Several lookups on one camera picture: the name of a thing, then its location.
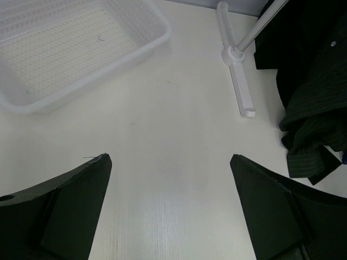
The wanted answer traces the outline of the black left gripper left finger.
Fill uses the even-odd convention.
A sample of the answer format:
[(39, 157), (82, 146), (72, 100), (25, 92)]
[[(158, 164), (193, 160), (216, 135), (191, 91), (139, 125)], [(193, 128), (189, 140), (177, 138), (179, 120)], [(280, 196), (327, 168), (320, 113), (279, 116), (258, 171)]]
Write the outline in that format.
[(1, 196), (1, 259), (88, 259), (111, 169), (104, 153)]

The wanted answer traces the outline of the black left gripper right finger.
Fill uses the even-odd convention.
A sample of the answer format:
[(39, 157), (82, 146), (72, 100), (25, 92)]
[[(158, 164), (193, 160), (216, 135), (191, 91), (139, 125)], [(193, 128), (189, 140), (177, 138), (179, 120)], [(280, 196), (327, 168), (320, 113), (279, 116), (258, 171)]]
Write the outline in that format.
[(257, 259), (346, 259), (346, 198), (239, 154), (230, 167)]

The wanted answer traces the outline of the dark pinstriped shirt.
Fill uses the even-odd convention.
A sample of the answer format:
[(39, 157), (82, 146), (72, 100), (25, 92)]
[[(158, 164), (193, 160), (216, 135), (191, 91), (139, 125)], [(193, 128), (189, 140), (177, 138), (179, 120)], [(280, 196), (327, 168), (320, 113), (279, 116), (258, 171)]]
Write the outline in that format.
[(346, 16), (331, 29), (279, 125), (291, 178), (317, 184), (346, 155)]

